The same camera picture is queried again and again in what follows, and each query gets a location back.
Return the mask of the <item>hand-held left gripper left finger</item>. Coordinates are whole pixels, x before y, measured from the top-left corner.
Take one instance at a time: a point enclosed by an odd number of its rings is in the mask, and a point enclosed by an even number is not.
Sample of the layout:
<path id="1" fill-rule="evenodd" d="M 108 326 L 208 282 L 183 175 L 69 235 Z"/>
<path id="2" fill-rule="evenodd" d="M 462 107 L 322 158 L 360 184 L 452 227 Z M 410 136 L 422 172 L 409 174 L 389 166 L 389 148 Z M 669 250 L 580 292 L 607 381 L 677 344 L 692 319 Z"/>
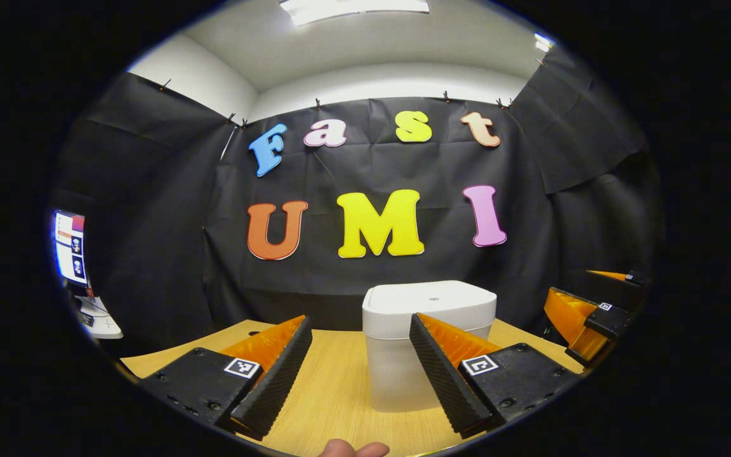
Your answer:
<path id="1" fill-rule="evenodd" d="M 220 351 L 195 347 L 138 383 L 207 425 L 262 440 L 311 344 L 310 318 L 299 315 Z"/>

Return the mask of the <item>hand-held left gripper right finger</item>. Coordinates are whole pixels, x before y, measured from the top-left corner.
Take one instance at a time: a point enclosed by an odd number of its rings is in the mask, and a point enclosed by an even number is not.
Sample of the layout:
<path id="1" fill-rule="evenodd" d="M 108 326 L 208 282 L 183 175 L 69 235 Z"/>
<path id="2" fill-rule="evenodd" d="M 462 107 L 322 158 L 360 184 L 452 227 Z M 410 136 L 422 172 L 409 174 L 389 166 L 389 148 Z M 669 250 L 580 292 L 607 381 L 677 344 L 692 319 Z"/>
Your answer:
<path id="1" fill-rule="evenodd" d="M 525 342 L 500 347 L 421 313 L 410 319 L 409 338 L 453 431 L 464 439 L 534 413 L 581 379 Z"/>

